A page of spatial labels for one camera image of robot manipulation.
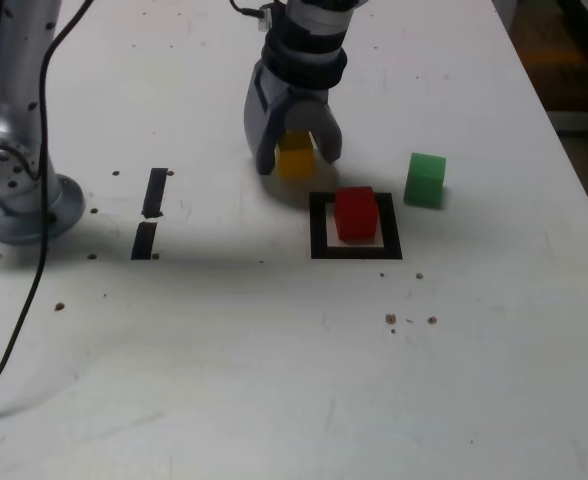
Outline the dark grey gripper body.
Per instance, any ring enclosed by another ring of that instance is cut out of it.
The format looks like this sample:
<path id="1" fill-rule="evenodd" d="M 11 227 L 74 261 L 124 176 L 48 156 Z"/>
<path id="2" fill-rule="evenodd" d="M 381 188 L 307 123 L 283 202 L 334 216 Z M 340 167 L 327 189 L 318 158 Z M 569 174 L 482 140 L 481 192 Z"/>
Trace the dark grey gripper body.
<path id="1" fill-rule="evenodd" d="M 273 104 L 282 101 L 284 95 L 312 98 L 325 104 L 329 100 L 327 90 L 309 90 L 292 86 L 269 70 L 262 60 L 257 61 L 246 96 L 246 116 L 260 117 L 265 115 Z"/>

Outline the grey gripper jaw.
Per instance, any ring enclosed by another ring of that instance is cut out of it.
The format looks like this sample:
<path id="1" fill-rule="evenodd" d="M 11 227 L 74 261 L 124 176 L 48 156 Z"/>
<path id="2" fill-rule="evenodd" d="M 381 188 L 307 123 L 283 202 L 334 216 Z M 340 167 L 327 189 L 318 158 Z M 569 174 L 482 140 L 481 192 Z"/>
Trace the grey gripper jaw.
<path id="1" fill-rule="evenodd" d="M 246 107 L 244 129 L 258 174 L 270 174 L 275 166 L 275 147 L 285 132 L 285 108 L 264 111 Z"/>
<path id="2" fill-rule="evenodd" d="M 326 163 L 334 163 L 341 157 L 342 132 L 326 103 L 317 100 L 297 101 L 286 113 L 286 129 L 308 132 Z"/>

